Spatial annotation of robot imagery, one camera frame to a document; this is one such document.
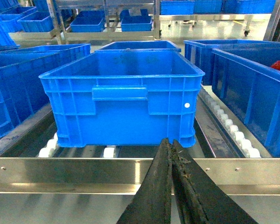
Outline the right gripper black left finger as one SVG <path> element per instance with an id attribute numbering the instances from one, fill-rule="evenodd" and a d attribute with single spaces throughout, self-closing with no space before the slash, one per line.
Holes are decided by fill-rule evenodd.
<path id="1" fill-rule="evenodd" d="M 172 159 L 168 139 L 163 139 L 148 172 L 118 224 L 171 223 Z"/>

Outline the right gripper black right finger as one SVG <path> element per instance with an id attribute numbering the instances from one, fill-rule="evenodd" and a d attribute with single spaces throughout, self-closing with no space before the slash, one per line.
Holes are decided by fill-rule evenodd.
<path id="1" fill-rule="evenodd" d="M 172 178 L 182 224 L 256 223 L 211 180 L 176 140 L 172 144 Z"/>

